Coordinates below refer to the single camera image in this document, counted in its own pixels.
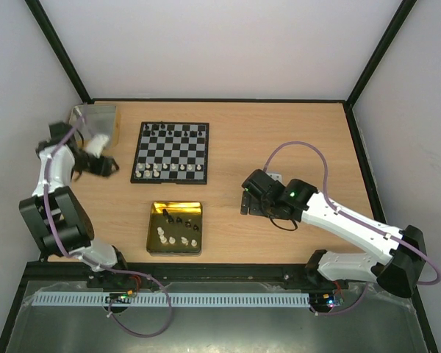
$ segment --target black cable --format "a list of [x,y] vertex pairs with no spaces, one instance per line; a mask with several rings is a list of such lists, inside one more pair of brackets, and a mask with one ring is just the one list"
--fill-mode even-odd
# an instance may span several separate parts
[[80,140],[82,140],[82,148],[83,148],[83,146],[85,145],[85,139],[83,138],[83,135],[82,135],[82,133],[80,132],[80,130],[76,130],[77,131],[77,133],[79,134],[79,136],[80,136]]
[[289,219],[292,223],[293,223],[293,225],[294,225],[294,229],[289,229],[289,228],[284,228],[284,227],[281,227],[281,226],[279,226],[278,224],[276,224],[276,222],[274,221],[274,218],[271,216],[271,215],[268,215],[266,212],[265,212],[265,209],[263,208],[263,197],[264,197],[264,195],[261,197],[261,199],[259,200],[259,210],[260,211],[262,211],[262,213],[263,213],[263,215],[265,216],[265,217],[268,217],[268,219],[270,220],[270,222],[276,227],[276,228],[279,228],[279,229],[281,229],[281,230],[286,230],[286,231],[288,231],[288,232],[294,232],[295,230],[297,230],[297,228],[298,228],[298,225],[297,225],[297,223],[293,220],[293,219]]
[[290,221],[294,224],[294,229],[290,229],[290,228],[283,228],[283,227],[277,225],[276,222],[273,221],[273,219],[274,219],[273,217],[268,216],[268,218],[270,219],[271,223],[272,223],[276,228],[279,228],[279,229],[282,229],[282,230],[287,230],[288,232],[294,232],[294,231],[297,230],[297,228],[298,228],[297,223],[296,223],[293,219],[290,219]]

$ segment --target black frame edge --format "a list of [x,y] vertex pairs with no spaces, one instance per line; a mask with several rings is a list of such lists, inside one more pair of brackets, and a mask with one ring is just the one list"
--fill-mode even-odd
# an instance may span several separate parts
[[[381,201],[377,193],[376,183],[370,169],[368,156],[366,155],[365,148],[361,139],[361,134],[359,133],[359,129],[356,124],[353,107],[348,103],[344,103],[343,109],[345,111],[346,121],[348,122],[351,139],[354,144],[354,150],[356,151],[359,168],[361,169],[362,179],[365,183],[370,208],[373,211],[373,217],[376,221],[387,223],[384,211],[382,210]],[[412,303],[417,312],[418,322],[420,323],[420,328],[421,332],[423,333],[423,339],[425,340],[426,347],[431,353],[438,353],[436,341],[434,339],[433,332],[431,331],[428,318],[426,317],[425,307],[423,306],[418,288],[415,288],[415,292],[412,297]]]
[[191,103],[345,103],[343,99],[255,99],[255,98],[94,98],[96,101],[165,101]]
[[8,312],[7,320],[0,335],[0,353],[5,353],[12,337],[13,327],[15,326],[16,318],[21,309],[21,302],[23,301],[24,293],[26,291],[26,284],[20,284],[13,299],[12,306]]
[[381,40],[379,41],[376,49],[374,49],[374,52],[367,62],[365,69],[362,71],[361,76],[359,76],[357,83],[355,84],[350,96],[346,101],[351,107],[353,107],[358,101],[362,91],[365,89],[370,78],[374,74],[374,71],[377,69],[379,63],[390,47],[390,44],[393,42],[395,36],[404,24],[406,17],[410,14],[410,11],[412,11],[412,8],[416,2],[417,0],[402,0],[397,11],[395,11],[389,26],[387,26]]
[[54,50],[57,59],[60,61],[60,64],[62,65],[68,78],[72,82],[72,85],[75,88],[78,95],[80,96],[80,99],[84,103],[90,103],[92,99],[90,98],[87,89],[83,85],[83,82],[80,79],[79,74],[76,72],[74,64],[71,62],[71,58],[68,56],[67,52],[65,51],[64,45],[60,41],[59,36],[57,35],[54,27],[52,26],[52,23],[49,20],[46,11],[44,11],[40,1],[25,0],[25,2],[28,5],[29,10],[35,17],[37,24],[43,31],[43,34],[46,36],[46,39],[51,45],[52,50]]

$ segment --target metal tray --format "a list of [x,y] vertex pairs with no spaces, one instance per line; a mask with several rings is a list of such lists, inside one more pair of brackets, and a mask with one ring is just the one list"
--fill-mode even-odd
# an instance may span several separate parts
[[[173,218],[173,223],[169,222],[163,210]],[[160,240],[157,229],[161,227],[166,243]],[[147,234],[147,251],[151,255],[200,255],[202,244],[202,205],[200,202],[154,202],[150,211],[150,222]],[[172,237],[175,243],[168,240]],[[182,237],[186,238],[188,244],[182,243]]]

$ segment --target black enclosure frame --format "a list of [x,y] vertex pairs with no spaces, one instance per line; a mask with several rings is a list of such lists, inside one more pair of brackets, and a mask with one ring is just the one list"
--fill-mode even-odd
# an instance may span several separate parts
[[[345,111],[348,127],[351,133],[351,138],[356,151],[359,167],[361,169],[362,178],[369,198],[373,217],[380,222],[385,223],[384,212],[382,210],[379,195],[377,194],[376,185],[372,172],[370,170],[369,162],[366,157],[365,149],[362,144],[361,135],[356,125],[356,119],[353,113],[353,106],[356,104],[366,84],[369,82],[374,71],[378,67],[387,49],[397,35],[399,29],[404,24],[406,17],[414,7],[417,0],[403,0],[395,12],[391,22],[384,32],[379,44],[371,55],[367,65],[365,66],[361,76],[359,77],[354,89],[346,101],[340,100],[323,100],[323,99],[112,99],[99,98],[92,99],[88,94],[82,80],[80,79],[70,57],[68,56],[62,42],[54,30],[46,12],[44,11],[39,0],[24,0],[31,10],[35,20],[39,24],[51,45],[54,53],[62,64],[66,74],[75,87],[83,102],[93,104],[95,101],[212,101],[212,102],[259,102],[259,103],[341,103]],[[205,281],[207,277],[213,281],[222,282],[241,282],[249,277],[253,277],[258,282],[276,283],[285,288],[300,288],[309,293],[314,293],[314,288],[308,287],[308,284],[298,279],[298,276],[303,270],[304,265],[290,264],[290,265],[229,265],[229,264],[164,264],[164,263],[130,263],[130,268],[134,270],[143,271],[154,275],[154,277],[167,277],[168,280],[174,281]],[[87,274],[86,267],[80,263],[48,263],[46,258],[40,258],[39,261],[30,262],[26,265],[21,282],[18,286],[15,298],[10,308],[10,313],[4,325],[3,332],[0,337],[0,352],[5,352],[12,328],[15,323],[18,311],[21,306],[21,301],[24,297],[28,281],[85,281]],[[432,353],[438,352],[436,342],[431,332],[428,319],[426,317],[425,309],[421,301],[418,289],[412,297],[413,305],[417,312],[418,321],[423,332],[428,350]]]

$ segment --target gray panel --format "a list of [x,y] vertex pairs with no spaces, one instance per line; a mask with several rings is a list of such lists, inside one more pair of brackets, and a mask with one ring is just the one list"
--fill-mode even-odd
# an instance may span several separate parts
[[[268,292],[261,285],[233,284],[174,284],[170,291]],[[351,303],[356,294],[347,290],[345,297]],[[130,307],[118,315],[130,329],[147,333],[161,327],[166,314],[166,308]],[[177,307],[169,329],[151,339],[127,335],[101,307],[27,305],[7,352],[420,353],[426,347],[413,311],[367,296],[355,310],[328,318],[315,317],[306,308]]]

